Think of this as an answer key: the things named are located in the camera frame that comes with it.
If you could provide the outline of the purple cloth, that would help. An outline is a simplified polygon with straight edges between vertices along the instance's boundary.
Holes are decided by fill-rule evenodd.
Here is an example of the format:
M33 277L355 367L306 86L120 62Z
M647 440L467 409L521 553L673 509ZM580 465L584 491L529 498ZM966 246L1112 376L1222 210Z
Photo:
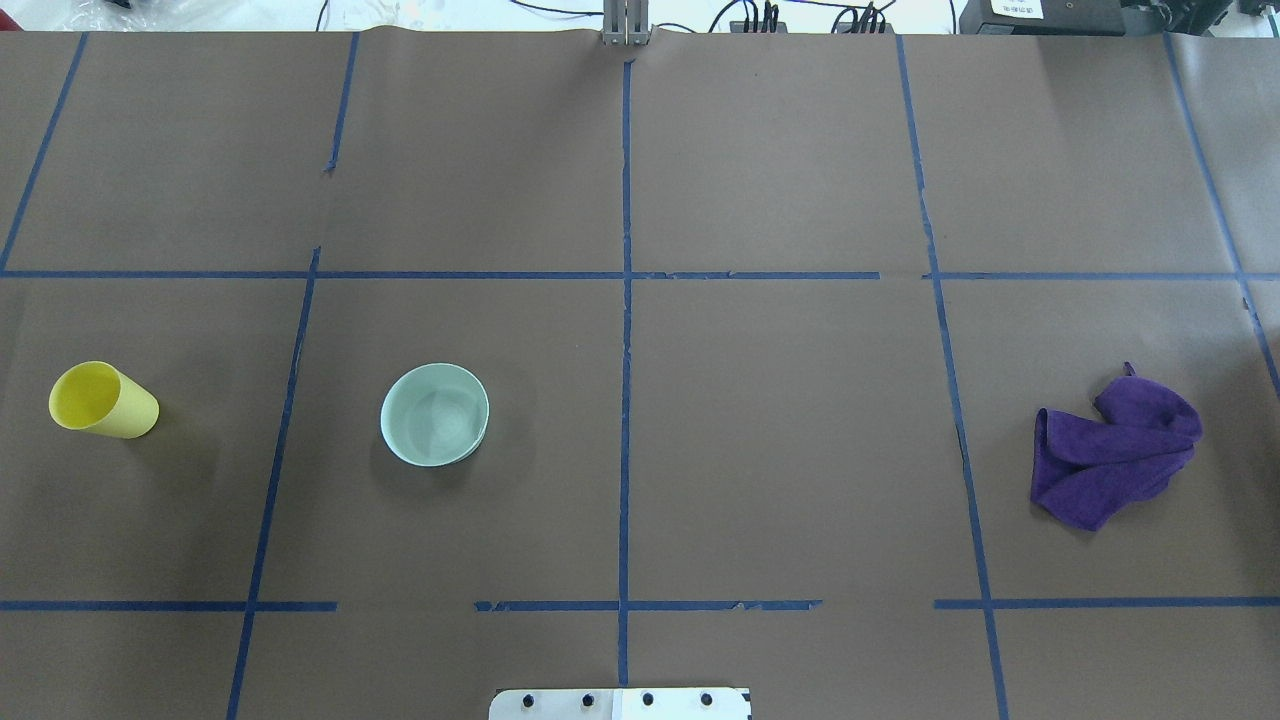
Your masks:
M1038 410L1029 491L1033 505L1088 532L1165 492L1204 436L1201 414L1132 363L1124 363L1093 406L1096 419Z

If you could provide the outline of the yellow plastic cup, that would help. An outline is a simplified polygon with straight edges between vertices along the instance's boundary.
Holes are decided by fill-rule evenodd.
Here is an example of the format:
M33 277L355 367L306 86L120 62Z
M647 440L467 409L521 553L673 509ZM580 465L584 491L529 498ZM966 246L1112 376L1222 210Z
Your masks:
M159 401L146 388L102 361L65 370L47 397L51 419L68 430L116 439L136 439L159 419Z

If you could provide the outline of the black box with label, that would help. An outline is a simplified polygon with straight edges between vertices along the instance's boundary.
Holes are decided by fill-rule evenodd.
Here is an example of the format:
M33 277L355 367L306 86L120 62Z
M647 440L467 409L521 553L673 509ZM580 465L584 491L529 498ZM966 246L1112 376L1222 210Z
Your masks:
M968 1L960 35L1055 35L1120 37L1120 1Z

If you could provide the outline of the light green bowl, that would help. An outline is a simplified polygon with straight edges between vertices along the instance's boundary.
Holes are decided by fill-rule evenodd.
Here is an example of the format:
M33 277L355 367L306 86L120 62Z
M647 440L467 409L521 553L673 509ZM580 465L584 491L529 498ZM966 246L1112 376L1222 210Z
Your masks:
M470 457L490 419L486 388L470 370L430 363L406 372L380 407L384 443L416 468L443 468Z

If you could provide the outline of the black power strip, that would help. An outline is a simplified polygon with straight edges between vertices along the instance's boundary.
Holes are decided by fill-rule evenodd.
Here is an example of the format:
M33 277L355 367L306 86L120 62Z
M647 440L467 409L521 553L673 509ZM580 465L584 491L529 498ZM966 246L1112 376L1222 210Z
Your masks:
M781 20L781 5L776 1L736 1L742 8L742 18L726 20L733 35L781 35L787 31Z

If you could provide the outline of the aluminium frame post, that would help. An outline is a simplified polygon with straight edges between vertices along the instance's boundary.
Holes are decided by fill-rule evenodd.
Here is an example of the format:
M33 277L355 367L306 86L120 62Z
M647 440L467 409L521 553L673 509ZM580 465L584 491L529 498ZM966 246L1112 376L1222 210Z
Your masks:
M602 42L607 47L645 46L652 40L648 0L602 3Z

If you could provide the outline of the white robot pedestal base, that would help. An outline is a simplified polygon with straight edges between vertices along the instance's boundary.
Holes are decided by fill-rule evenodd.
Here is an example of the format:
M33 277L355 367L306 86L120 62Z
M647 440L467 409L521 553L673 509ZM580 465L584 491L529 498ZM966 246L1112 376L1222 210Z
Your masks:
M748 689L732 687L508 689L489 719L751 719Z

